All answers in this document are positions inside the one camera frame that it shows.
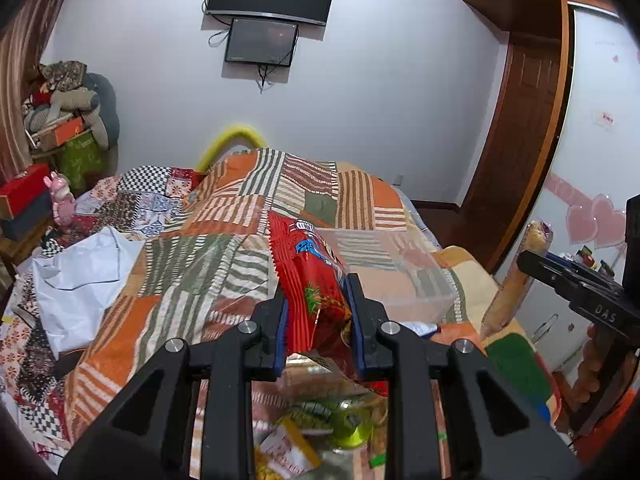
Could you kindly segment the right hand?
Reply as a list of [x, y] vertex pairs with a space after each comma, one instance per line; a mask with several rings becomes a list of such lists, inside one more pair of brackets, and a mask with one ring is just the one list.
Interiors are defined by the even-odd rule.
[[[591, 324], [587, 330], [588, 341], [582, 349], [582, 362], [578, 366], [578, 376], [570, 389], [572, 394], [572, 409], [577, 410], [586, 403], [593, 393], [600, 390], [598, 373], [601, 369], [606, 352], [597, 344], [597, 326]], [[636, 374], [637, 357], [633, 353], [626, 355], [626, 359], [620, 371], [622, 372], [622, 384], [617, 388], [613, 404], [620, 402]]]

